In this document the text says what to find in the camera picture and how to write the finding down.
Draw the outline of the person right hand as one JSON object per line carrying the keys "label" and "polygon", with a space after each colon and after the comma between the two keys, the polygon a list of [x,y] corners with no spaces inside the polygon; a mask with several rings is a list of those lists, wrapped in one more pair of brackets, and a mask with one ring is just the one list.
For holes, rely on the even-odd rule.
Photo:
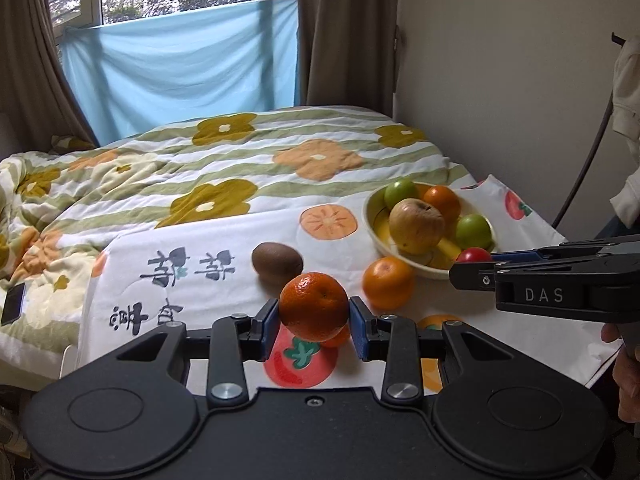
{"label": "person right hand", "polygon": [[628,344],[624,344],[616,358],[613,370],[613,379],[620,388],[620,404],[618,404],[618,416],[624,422],[634,424],[640,418],[639,403],[639,362],[636,357],[639,355],[639,348],[635,348],[631,353]]}

